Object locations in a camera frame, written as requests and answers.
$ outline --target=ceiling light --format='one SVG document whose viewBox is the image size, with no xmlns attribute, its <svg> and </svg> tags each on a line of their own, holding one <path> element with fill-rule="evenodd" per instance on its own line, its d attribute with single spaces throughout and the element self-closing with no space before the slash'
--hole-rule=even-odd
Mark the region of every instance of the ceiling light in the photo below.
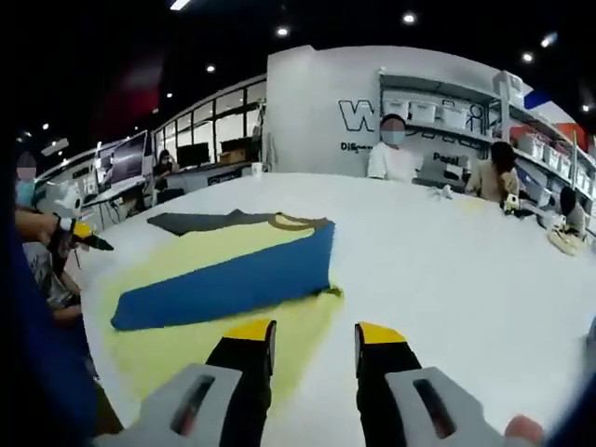
<svg viewBox="0 0 596 447">
<path fill-rule="evenodd" d="M 412 25 L 416 22 L 416 15 L 413 12 L 406 12 L 401 19 L 404 23 Z"/>
<path fill-rule="evenodd" d="M 546 47 L 550 47 L 552 44 L 554 44 L 557 41 L 557 33 L 550 33 L 547 34 L 545 36 L 544 39 L 542 39 L 542 42 L 540 42 L 540 46 L 542 48 L 546 48 Z"/>
<path fill-rule="evenodd" d="M 276 34 L 278 35 L 278 37 L 287 37 L 288 34 L 290 34 L 290 30 L 287 26 L 279 26 L 276 29 Z"/>
<path fill-rule="evenodd" d="M 171 7 L 169 7 L 169 9 L 171 9 L 172 11 L 180 11 L 181 9 L 183 9 L 186 5 L 188 5 L 190 3 L 190 0 L 176 0 Z"/>
</svg>

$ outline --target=white wall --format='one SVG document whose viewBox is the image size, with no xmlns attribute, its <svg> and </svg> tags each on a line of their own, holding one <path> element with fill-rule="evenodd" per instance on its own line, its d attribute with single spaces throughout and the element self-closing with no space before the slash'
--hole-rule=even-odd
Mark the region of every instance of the white wall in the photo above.
<svg viewBox="0 0 596 447">
<path fill-rule="evenodd" d="M 362 176 L 368 151 L 343 151 L 342 142 L 373 146 L 378 142 L 380 67 L 393 75 L 416 75 L 493 90 L 499 70 L 454 55 L 410 47 L 341 47 L 316 51 L 298 47 L 271 55 L 267 66 L 266 128 L 271 132 L 283 172 L 323 172 Z M 370 128 L 346 129 L 339 101 L 369 102 Z M 572 122 L 554 104 L 539 109 L 553 121 Z M 420 159 L 427 152 L 475 155 L 469 148 L 408 137 L 404 144 Z"/>
</svg>

